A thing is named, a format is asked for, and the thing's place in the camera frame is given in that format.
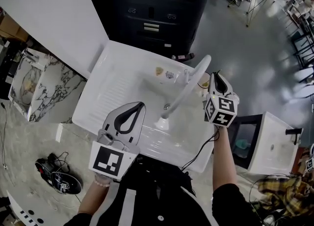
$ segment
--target wrist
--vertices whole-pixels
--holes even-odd
[[[94,183],[101,186],[101,187],[109,187],[111,179],[105,176],[95,174]]]

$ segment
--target person's arm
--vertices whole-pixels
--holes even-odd
[[[252,206],[245,201],[236,185],[236,167],[225,127],[220,127],[219,139],[214,142],[212,184],[212,215],[219,226],[261,225]]]
[[[93,182],[78,208],[78,214],[85,213],[94,215],[100,205],[102,205],[107,193],[108,187],[101,187]]]
[[[214,164],[212,185],[214,191],[228,183],[236,184],[236,167],[232,157],[228,132],[220,127],[219,138],[214,141]]]
[[[86,195],[84,196],[79,208],[78,214],[74,216],[64,226],[88,226],[92,216],[102,205],[107,193],[110,179],[96,175],[95,180],[90,185]]]

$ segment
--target black shirt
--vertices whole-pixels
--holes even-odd
[[[126,190],[132,189],[136,191],[132,226],[210,226],[204,211],[192,198],[191,178],[187,174],[176,166],[140,155],[123,177],[112,205],[99,218],[98,225],[119,224]],[[214,191],[212,214],[220,226],[261,225],[234,184]],[[78,214],[65,226],[88,226],[91,218]]]
[[[212,214],[220,226],[229,225],[250,225],[259,226],[256,214],[252,211],[251,205],[245,201],[239,188],[234,184],[226,184],[219,187],[213,193]],[[179,217],[193,217],[193,214],[186,208]],[[77,214],[65,226],[88,226],[92,216],[88,214]],[[160,222],[161,225],[169,225],[167,220]]]

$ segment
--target fiducial marker cube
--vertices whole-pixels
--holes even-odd
[[[229,127],[237,114],[237,103],[233,100],[220,97],[217,95],[209,95],[205,105],[205,111],[210,123],[217,126]]]

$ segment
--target yellow plaid fabric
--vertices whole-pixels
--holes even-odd
[[[266,197],[260,202],[262,207],[274,211],[285,209],[285,216],[310,215],[314,212],[314,189],[296,178],[269,177],[258,182],[258,190]]]

